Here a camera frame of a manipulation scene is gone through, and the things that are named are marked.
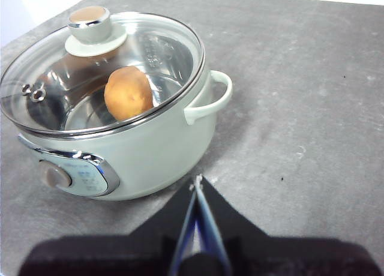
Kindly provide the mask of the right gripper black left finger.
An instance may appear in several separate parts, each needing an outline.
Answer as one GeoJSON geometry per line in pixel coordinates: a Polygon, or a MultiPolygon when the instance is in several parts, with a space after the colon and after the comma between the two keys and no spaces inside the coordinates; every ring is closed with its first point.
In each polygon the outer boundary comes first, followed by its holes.
{"type": "Polygon", "coordinates": [[[66,235],[35,245],[19,275],[166,275],[179,244],[194,185],[184,183],[128,234],[66,235]]]}

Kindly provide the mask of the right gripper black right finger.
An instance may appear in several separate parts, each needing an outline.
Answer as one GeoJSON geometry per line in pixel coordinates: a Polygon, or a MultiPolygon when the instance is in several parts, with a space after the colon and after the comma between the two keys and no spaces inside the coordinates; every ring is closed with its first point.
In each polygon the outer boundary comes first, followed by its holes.
{"type": "Polygon", "coordinates": [[[271,236],[196,177],[204,249],[227,275],[382,275],[361,245],[335,238],[271,236]]]}

